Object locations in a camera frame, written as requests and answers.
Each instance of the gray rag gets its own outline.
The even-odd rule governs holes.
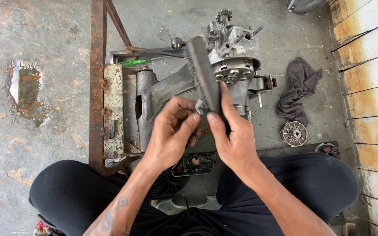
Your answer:
[[[290,89],[279,99],[278,116],[298,121],[307,126],[309,119],[304,112],[303,100],[304,97],[315,93],[318,80],[322,78],[322,72],[322,69],[318,72],[314,71],[301,57],[290,62],[287,68]]]

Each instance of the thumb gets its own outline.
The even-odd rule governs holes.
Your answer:
[[[224,124],[223,119],[213,112],[208,113],[207,119],[215,138],[215,145],[218,147],[227,144],[229,139],[227,137],[226,125]]]
[[[182,142],[187,142],[191,135],[195,132],[198,124],[201,122],[201,116],[197,113],[193,113],[183,121],[179,130],[175,133],[174,137]]]

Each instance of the right hand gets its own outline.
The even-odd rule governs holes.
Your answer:
[[[260,163],[256,153],[253,125],[237,113],[224,82],[220,82],[220,90],[221,107],[230,125],[230,134],[227,136],[226,126],[216,113],[208,113],[207,119],[215,138],[218,155],[243,181],[243,173],[249,173],[251,168],[257,167]]]

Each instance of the rusty steel bar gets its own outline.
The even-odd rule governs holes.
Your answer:
[[[106,58],[106,16],[105,0],[92,0],[89,165],[101,174],[107,174],[103,156],[103,75]]]
[[[119,18],[118,12],[116,11],[116,8],[113,5],[112,0],[105,0],[105,1],[106,1],[107,11],[110,15],[110,18],[113,21],[113,24],[118,30],[118,33],[121,36],[123,43],[125,44],[125,46],[132,46],[131,41],[129,40],[129,37],[125,31],[125,28],[123,27],[121,19]]]
[[[131,51],[148,52],[148,53],[152,53],[152,54],[159,54],[159,55],[170,56],[170,57],[184,58],[184,56],[180,55],[180,54],[157,51],[157,50],[153,50],[153,49],[146,49],[146,48],[133,47],[133,46],[127,46],[126,49],[131,50]]]

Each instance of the concrete floor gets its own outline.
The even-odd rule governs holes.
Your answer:
[[[304,103],[311,121],[307,143],[336,140],[342,160],[354,165],[352,152],[346,152],[351,143],[336,62],[329,50],[327,8],[299,16],[286,11],[284,0],[113,2],[137,47],[168,47],[174,36],[187,40],[199,35],[222,8],[233,11],[235,25],[264,25],[262,72],[275,76],[278,87],[262,96],[262,108],[257,100],[251,101],[256,148],[285,147],[278,131],[286,119],[276,116],[276,104],[287,89],[288,63],[301,56],[324,71],[316,94]],[[0,0],[0,234],[32,234],[38,218],[27,198],[41,170],[63,159],[88,162],[90,13],[90,0]],[[108,52],[125,49],[109,19],[107,48]],[[150,67],[164,78],[183,64],[166,58]],[[37,96],[47,115],[38,128],[23,118],[9,95],[13,65],[40,72]],[[133,110],[135,104],[128,105]],[[346,217],[363,222],[361,204],[348,210]]]

